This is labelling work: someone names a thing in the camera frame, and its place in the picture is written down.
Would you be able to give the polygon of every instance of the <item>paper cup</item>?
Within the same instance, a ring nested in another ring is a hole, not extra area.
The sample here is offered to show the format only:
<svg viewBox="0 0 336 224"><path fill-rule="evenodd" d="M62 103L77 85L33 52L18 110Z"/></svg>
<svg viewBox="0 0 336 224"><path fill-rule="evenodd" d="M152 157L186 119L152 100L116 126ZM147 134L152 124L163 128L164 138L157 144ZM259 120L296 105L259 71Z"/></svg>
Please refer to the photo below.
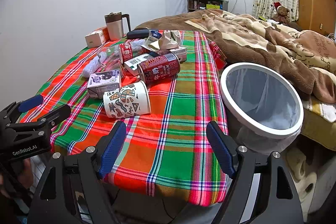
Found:
<svg viewBox="0 0 336 224"><path fill-rule="evenodd" d="M105 92L103 100L109 118L128 118L151 112L148 91L143 81Z"/></svg>

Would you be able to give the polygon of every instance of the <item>trash can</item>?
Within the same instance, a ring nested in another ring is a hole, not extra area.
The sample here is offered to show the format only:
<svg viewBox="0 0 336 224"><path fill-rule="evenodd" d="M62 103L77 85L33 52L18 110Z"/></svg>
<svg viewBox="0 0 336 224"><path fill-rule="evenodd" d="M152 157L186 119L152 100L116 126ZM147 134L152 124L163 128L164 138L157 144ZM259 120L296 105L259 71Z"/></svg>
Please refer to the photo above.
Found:
<svg viewBox="0 0 336 224"><path fill-rule="evenodd" d="M223 71L220 91L242 124L237 142L251 150L265 155L282 152L300 133L301 99L277 72L253 63L236 63Z"/></svg>

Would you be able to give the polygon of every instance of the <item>blanket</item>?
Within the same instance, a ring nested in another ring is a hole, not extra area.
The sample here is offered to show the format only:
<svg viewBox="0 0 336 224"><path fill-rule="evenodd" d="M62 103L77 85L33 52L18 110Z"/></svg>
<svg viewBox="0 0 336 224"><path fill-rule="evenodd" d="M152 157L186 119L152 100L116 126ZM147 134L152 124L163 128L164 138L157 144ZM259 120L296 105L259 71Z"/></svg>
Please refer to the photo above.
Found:
<svg viewBox="0 0 336 224"><path fill-rule="evenodd" d="M138 27L203 32L218 45L228 63L266 66L286 78L303 100L313 95L321 102L336 103L336 47L314 31L298 32L223 10L162 17Z"/></svg>
<svg viewBox="0 0 336 224"><path fill-rule="evenodd" d="M174 77L147 86L151 114L121 119L127 136L105 181L131 192L208 206L223 201L226 194L227 176L206 137L210 121L227 134L216 68L224 66L224 57L204 34L181 32L181 39L187 61ZM52 129L54 152L80 153L116 123L107 117L102 100L89 98L87 79L81 76L96 53L111 44L85 48L71 58L39 90L43 103L21 116L21 122L36 121L62 104L71 107L70 117ZM136 80L124 77L122 85Z"/></svg>

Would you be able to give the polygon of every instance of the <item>brown fleece blanket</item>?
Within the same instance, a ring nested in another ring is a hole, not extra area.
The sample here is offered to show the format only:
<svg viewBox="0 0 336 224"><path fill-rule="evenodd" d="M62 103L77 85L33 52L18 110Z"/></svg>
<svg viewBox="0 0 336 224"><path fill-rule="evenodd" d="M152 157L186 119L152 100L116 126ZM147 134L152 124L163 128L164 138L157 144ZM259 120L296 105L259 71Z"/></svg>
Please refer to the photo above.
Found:
<svg viewBox="0 0 336 224"><path fill-rule="evenodd" d="M313 94L322 102L336 103L336 46L316 32L298 32L222 10L162 17L138 27L203 32L220 47L227 62L266 66L285 77L303 100Z"/></svg>

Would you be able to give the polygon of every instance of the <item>table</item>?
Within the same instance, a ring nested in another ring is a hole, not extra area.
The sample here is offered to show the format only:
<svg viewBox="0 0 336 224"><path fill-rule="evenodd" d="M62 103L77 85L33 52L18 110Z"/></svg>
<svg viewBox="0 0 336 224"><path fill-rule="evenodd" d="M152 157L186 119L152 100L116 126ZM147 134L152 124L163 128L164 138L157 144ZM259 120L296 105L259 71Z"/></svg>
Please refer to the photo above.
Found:
<svg viewBox="0 0 336 224"><path fill-rule="evenodd" d="M197 1L197 5L198 5L199 2L201 2L201 3L207 3L208 1L219 2L219 3L222 4L222 10L225 10L225 11L227 11L227 7L228 7L228 4L229 4L228 0L195 0L195 1ZM189 2L190 2L190 0L187 0L188 12L193 12L193 11L196 11L196 10L201 10L201 9L198 9L198 7L195 8L194 6L191 6Z"/></svg>
<svg viewBox="0 0 336 224"><path fill-rule="evenodd" d="M208 206L223 201L226 194L227 176L205 131L214 120L227 134L216 68L224 66L224 55L204 34L181 31L181 37L187 61L178 75L147 86L151 114L121 119L127 137L105 181L131 192ZM80 153L117 121L107 117L102 100L89 98L87 80L81 76L96 52L112 44L85 48L71 58L39 90L43 104L21 116L21 122L36 121L62 104L71 107L71 116L52 130L53 152ZM135 80L125 78L122 85Z"/></svg>

